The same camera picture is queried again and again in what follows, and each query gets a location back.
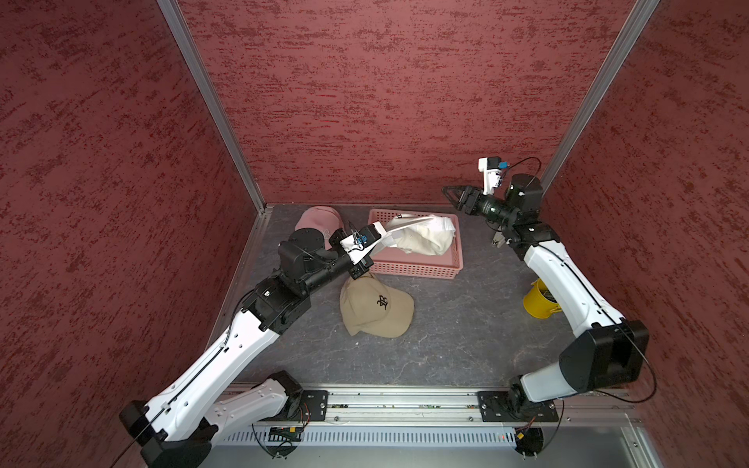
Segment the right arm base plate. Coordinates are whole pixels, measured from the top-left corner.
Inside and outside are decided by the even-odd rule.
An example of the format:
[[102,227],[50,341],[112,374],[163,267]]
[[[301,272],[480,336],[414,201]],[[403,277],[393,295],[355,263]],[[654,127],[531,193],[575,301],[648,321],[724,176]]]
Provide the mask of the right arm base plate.
[[479,391],[476,396],[483,422],[526,424],[559,420],[556,406],[551,401],[530,402],[514,391]]

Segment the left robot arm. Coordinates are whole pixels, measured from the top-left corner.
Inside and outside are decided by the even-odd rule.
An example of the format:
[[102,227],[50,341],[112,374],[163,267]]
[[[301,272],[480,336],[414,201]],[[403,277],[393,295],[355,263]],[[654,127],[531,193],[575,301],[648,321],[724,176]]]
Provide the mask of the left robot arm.
[[268,418],[302,415],[302,387],[287,372],[229,399],[220,397],[265,348],[311,306],[312,294],[347,274],[361,277],[386,236],[381,223],[345,231],[330,241],[314,228],[295,231],[278,246],[280,264],[250,290],[226,330],[175,382],[149,401],[134,401],[120,420],[148,467],[197,467],[233,429]]

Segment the beige baseball cap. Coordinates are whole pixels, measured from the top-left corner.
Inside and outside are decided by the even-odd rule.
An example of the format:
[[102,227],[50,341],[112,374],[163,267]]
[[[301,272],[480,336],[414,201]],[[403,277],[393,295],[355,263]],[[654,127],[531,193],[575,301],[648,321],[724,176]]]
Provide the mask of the beige baseball cap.
[[395,339],[411,327],[415,301],[406,292],[391,288],[367,273],[348,279],[339,296],[341,318],[347,333],[367,333]]

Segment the pink plastic basket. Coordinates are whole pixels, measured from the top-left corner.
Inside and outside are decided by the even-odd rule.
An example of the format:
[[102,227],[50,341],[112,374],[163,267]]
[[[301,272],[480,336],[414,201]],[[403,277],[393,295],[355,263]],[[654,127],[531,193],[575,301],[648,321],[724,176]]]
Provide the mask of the pink plastic basket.
[[386,226],[392,220],[415,220],[426,216],[448,218],[456,233],[450,248],[443,255],[422,255],[405,253],[397,248],[385,248],[372,256],[374,266],[371,271],[384,275],[399,275],[419,278],[453,280],[463,269],[462,245],[460,240],[460,223],[455,214],[409,212],[386,209],[372,209],[368,223],[380,222]]

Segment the pink baseball cap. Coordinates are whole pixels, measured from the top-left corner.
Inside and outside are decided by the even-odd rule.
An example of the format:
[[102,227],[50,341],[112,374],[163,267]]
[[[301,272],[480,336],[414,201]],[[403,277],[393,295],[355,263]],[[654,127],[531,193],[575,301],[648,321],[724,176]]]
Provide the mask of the pink baseball cap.
[[311,207],[302,214],[295,226],[295,230],[304,228],[316,229],[328,238],[339,228],[343,228],[343,218],[332,207]]

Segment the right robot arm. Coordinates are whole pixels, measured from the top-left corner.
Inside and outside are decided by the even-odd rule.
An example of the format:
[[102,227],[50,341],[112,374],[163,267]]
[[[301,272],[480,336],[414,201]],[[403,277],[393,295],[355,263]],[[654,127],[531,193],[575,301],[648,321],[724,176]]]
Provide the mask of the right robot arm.
[[446,186],[459,212],[481,216],[546,286],[575,339],[557,362],[513,380],[508,403],[522,411],[551,400],[636,381],[649,366],[647,327],[627,320],[575,265],[553,228],[540,219],[543,187],[533,175],[513,175],[501,198],[471,185]]

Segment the cream white baseball cap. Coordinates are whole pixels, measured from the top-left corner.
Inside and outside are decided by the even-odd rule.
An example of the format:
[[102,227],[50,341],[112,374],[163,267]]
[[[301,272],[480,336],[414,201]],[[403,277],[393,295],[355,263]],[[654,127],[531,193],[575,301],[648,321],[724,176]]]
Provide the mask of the cream white baseball cap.
[[444,255],[454,243],[458,231],[450,218],[436,214],[396,214],[384,224],[384,229],[384,247],[429,257]]

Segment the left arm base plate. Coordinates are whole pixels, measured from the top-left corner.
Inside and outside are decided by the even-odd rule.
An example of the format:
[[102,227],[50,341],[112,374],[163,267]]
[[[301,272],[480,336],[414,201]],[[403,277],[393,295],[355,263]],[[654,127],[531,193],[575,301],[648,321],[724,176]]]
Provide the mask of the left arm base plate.
[[265,421],[291,421],[300,424],[324,421],[330,393],[326,390],[302,390],[282,407],[281,411]]

